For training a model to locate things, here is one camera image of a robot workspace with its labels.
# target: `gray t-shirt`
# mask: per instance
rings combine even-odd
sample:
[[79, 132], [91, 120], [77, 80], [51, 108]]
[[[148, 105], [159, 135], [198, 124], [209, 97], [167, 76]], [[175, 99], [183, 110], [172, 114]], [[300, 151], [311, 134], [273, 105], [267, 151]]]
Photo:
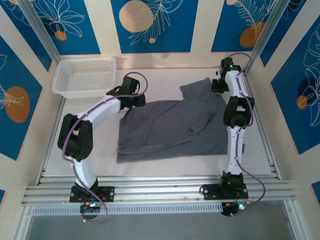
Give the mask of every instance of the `gray t-shirt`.
[[180, 90], [183, 100], [149, 102], [120, 120], [118, 163], [227, 154], [226, 103], [210, 79]]

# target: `purple cable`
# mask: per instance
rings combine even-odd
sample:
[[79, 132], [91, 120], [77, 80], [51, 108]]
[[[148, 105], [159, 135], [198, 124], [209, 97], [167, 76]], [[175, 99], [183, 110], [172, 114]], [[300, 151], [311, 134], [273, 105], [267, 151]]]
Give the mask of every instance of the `purple cable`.
[[[249, 58], [249, 60], [250, 60], [250, 63], [247, 65], [247, 67], [245, 67], [242, 71], [240, 71], [240, 72], [237, 74], [237, 76], [236, 76], [236, 82], [237, 82], [237, 84], [238, 84], [239, 90], [242, 91], [241, 85], [240, 85], [240, 82], [239, 82], [239, 77], [238, 77], [238, 76], [239, 76], [241, 73], [244, 73], [248, 68], [251, 67], [251, 65], [252, 65], [252, 58], [251, 58], [251, 56], [250, 56], [249, 54], [244, 53], [244, 52], [236, 52], [236, 53], [233, 53], [233, 54], [231, 54], [230, 56], [228, 56], [228, 58], [231, 57], [231, 56], [233, 56], [233, 55], [245, 55], [245, 56], [247, 56], [247, 57]], [[241, 96], [243, 96], [243, 97], [245, 98], [247, 104], [249, 105], [250, 114], [251, 114], [251, 120], [250, 120], [250, 123], [249, 123], [248, 125], [245, 125], [245, 126], [240, 127], [240, 129], [239, 129], [238, 132], [240, 132], [241, 130], [243, 130], [243, 129], [247, 128], [247, 127], [250, 127], [250, 126], [252, 126], [252, 125], [254, 124], [254, 111], [253, 111], [253, 109], [252, 109], [251, 103], [250, 103], [250, 101], [249, 101], [249, 99], [248, 99], [248, 97], [247, 97], [246, 95], [244, 95], [242, 92], [241, 92], [240, 94], [241, 94]], [[266, 195], [266, 186], [264, 185], [264, 183], [263, 183], [259, 178], [257, 178], [256, 176], [254, 176], [253, 174], [251, 174], [251, 173], [249, 173], [247, 170], [245, 170], [245, 169], [241, 166], [241, 164], [239, 163], [239, 160], [238, 160], [238, 159], [239, 159], [239, 158], [238, 158], [238, 143], [239, 143], [239, 137], [240, 137], [240, 134], [237, 134], [237, 136], [236, 136], [236, 142], [235, 142], [235, 157], [236, 157], [235, 160], [236, 160], [236, 163], [238, 164], [239, 168], [240, 168], [243, 172], [245, 172], [247, 175], [249, 175], [250, 177], [252, 177], [253, 179], [255, 179], [257, 182], [259, 182], [259, 183], [262, 185], [263, 193], [262, 193], [262, 195], [257, 199], [257, 201], [249, 204], [245, 209], [243, 209], [243, 210], [241, 210], [241, 211], [238, 211], [237, 213], [231, 215], [232, 217], [237, 216], [237, 215], [243, 213], [245, 210], [247, 210], [247, 209], [249, 209], [249, 208], [252, 208], [254, 205], [256, 205], [257, 203], [259, 203], [259, 202], [261, 201], [261, 199], [263, 199], [264, 196]]]
[[104, 218], [100, 219], [100, 220], [97, 220], [97, 221], [92, 221], [92, 220], [87, 220], [85, 219], [84, 217], [84, 212], [82, 213], [81, 217], [83, 219], [84, 222], [88, 222], [88, 223], [94, 223], [94, 224], [97, 224], [97, 223], [101, 223], [103, 222], [107, 216], [108, 216], [108, 208], [106, 206], [106, 204], [104, 203], [104, 201], [102, 201], [102, 199], [100, 197], [98, 197], [93, 191], [90, 190], [90, 188], [88, 188], [85, 183], [80, 179], [78, 173], [77, 173], [77, 170], [76, 170], [76, 167], [75, 167], [75, 164], [72, 160], [66, 158], [66, 148], [67, 148], [67, 144], [69, 142], [69, 139], [72, 135], [72, 133], [74, 132], [75, 128], [77, 127], [77, 125], [81, 122], [81, 120], [83, 120], [85, 117], [87, 117], [90, 113], [92, 113], [94, 110], [96, 110], [97, 108], [99, 108], [100, 106], [102, 106], [103, 104], [111, 101], [111, 100], [114, 100], [114, 99], [118, 99], [118, 98], [134, 98], [134, 97], [139, 97], [141, 95], [143, 95], [147, 89], [148, 89], [148, 80], [147, 78], [141, 74], [140, 72], [137, 72], [137, 71], [131, 71], [131, 72], [128, 72], [124, 77], [130, 75], [130, 74], [138, 74], [140, 75], [141, 77], [143, 77], [143, 79], [145, 80], [145, 89], [143, 90], [143, 92], [141, 93], [137, 93], [137, 94], [130, 94], [130, 95], [119, 95], [119, 96], [113, 96], [113, 97], [110, 97], [108, 98], [107, 100], [105, 101], [102, 101], [100, 102], [99, 104], [97, 104], [96, 106], [94, 106], [93, 108], [89, 109], [87, 111], [87, 113], [83, 114], [81, 117], [79, 117], [79, 119], [74, 123], [74, 125], [70, 128], [70, 131], [68, 132], [66, 138], [65, 138], [65, 141], [64, 141], [64, 144], [63, 144], [63, 147], [62, 147], [62, 158], [63, 160], [65, 161], [68, 161], [71, 163], [72, 165], [72, 169], [73, 169], [73, 172], [74, 172], [74, 175], [75, 175], [75, 178], [79, 181], [79, 183], [83, 186], [83, 188], [85, 190], [87, 190], [92, 196], [94, 196], [104, 207], [105, 209], [105, 215], [104, 215]]

